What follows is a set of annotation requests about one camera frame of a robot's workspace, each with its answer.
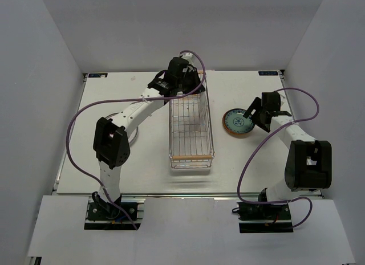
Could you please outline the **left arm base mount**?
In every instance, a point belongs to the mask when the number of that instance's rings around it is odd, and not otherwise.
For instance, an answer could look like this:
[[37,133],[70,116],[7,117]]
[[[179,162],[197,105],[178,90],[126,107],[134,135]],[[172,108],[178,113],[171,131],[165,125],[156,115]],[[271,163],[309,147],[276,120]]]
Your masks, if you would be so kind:
[[117,199],[116,204],[125,213],[102,200],[97,192],[93,192],[88,200],[84,229],[105,231],[138,230],[143,218],[144,205],[138,202],[122,202],[121,197]]

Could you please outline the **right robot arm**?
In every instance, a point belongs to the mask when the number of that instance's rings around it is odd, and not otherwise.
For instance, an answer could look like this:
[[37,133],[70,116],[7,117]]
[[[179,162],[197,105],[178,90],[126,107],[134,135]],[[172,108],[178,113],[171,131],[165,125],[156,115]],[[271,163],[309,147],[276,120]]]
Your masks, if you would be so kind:
[[307,134],[288,111],[281,110],[278,92],[263,92],[249,107],[254,125],[277,136],[288,148],[284,176],[275,185],[263,189],[258,213],[269,219],[278,212],[276,202],[287,202],[302,191],[328,189],[332,183],[332,146]]

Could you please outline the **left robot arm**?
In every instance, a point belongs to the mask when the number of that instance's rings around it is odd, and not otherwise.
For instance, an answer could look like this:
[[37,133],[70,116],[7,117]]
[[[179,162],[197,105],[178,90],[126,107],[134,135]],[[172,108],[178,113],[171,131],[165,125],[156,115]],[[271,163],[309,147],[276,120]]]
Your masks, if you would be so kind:
[[131,152],[130,134],[171,100],[206,91],[205,78],[199,76],[192,58],[190,52],[175,56],[167,69],[155,75],[139,98],[130,100],[129,106],[112,118],[102,117],[97,121],[93,149],[99,161],[100,188],[92,198],[107,218],[114,219],[120,214],[120,173]]

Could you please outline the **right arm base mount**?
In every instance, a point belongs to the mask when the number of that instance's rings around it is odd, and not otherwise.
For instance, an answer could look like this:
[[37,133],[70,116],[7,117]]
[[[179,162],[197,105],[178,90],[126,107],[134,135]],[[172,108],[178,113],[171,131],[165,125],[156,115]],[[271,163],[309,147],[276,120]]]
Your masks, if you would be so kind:
[[232,213],[238,216],[241,234],[292,233],[288,205],[252,205],[238,202]]

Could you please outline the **wire dish rack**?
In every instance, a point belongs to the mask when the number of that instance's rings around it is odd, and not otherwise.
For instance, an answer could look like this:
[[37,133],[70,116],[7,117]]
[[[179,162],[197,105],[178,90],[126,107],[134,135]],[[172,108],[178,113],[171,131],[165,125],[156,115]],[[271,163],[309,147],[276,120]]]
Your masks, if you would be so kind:
[[169,102],[169,159],[173,171],[208,171],[215,157],[209,94],[206,115],[199,117],[199,94]]

